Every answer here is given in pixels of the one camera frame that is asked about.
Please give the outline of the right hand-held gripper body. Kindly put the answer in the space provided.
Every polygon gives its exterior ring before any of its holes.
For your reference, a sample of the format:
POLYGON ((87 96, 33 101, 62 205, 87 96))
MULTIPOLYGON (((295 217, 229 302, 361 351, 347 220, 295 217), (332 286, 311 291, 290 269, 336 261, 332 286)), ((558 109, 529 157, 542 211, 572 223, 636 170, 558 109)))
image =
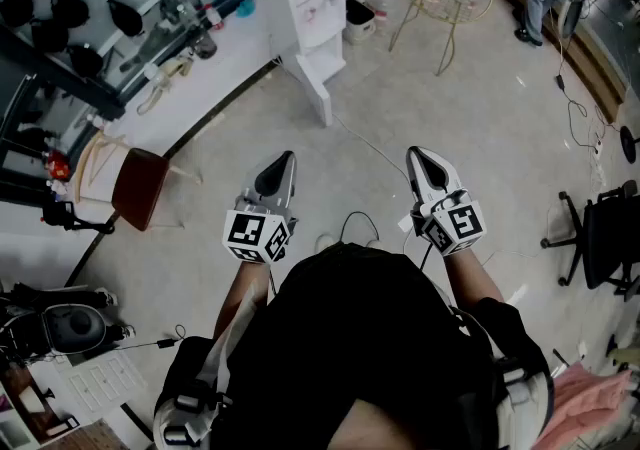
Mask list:
POLYGON ((458 178, 443 189, 410 180, 415 204, 410 212, 415 233, 425 237, 442 256, 469 248, 486 234, 477 200, 458 178))

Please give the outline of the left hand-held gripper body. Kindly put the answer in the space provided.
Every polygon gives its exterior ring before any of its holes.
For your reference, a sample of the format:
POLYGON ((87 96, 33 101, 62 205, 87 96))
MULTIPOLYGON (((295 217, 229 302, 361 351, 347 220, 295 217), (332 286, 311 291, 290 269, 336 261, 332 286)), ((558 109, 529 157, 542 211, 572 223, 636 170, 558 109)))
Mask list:
POLYGON ((277 193, 258 194, 255 179, 241 189, 234 208, 227 211, 222 244, 240 261, 272 265, 285 256, 298 219, 290 204, 277 206, 277 193))

